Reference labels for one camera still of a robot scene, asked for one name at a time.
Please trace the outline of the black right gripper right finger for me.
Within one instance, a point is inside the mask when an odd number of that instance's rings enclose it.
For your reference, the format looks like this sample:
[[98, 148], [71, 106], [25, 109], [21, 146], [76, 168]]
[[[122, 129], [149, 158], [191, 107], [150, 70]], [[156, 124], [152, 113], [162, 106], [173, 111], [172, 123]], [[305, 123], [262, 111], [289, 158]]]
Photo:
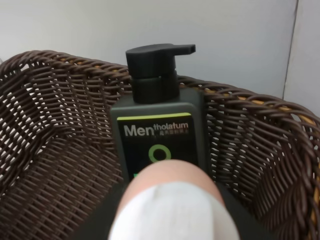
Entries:
[[273, 234], [264, 228], [233, 194], [220, 182], [216, 186], [224, 200], [225, 206], [230, 213], [241, 240], [272, 240]]

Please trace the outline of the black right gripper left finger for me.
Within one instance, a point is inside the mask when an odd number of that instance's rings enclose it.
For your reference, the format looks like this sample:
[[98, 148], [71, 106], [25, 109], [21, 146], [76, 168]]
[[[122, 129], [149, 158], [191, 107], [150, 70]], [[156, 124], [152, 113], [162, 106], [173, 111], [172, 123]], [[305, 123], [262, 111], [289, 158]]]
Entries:
[[107, 240], [125, 191], [125, 184], [116, 184], [79, 228], [80, 240]]

